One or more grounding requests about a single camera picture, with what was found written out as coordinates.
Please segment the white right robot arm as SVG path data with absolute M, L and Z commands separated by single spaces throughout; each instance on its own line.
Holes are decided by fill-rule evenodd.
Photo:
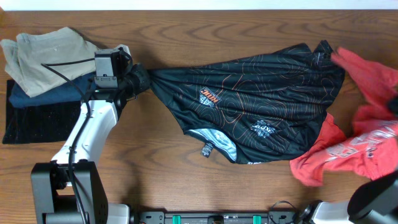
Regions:
M 303 223 L 397 223 L 397 98 L 382 115 L 385 119 L 357 121 L 357 136 L 311 152 L 302 162 L 313 185 L 325 171 L 353 171 L 370 179 L 347 202 L 309 205 L 300 216 Z

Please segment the black orange patterned jersey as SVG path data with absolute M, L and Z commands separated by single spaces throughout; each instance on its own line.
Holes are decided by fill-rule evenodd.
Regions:
M 325 40 L 198 67 L 150 70 L 184 134 L 232 163 L 292 160 L 317 140 L 345 71 Z

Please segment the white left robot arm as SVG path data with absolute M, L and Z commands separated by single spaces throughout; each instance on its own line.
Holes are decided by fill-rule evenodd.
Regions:
M 37 163 L 30 174 L 37 223 L 137 223 L 126 204 L 108 202 L 97 163 L 109 133 L 126 103 L 150 85 L 138 63 L 117 79 L 116 88 L 81 92 L 79 118 L 51 161 Z

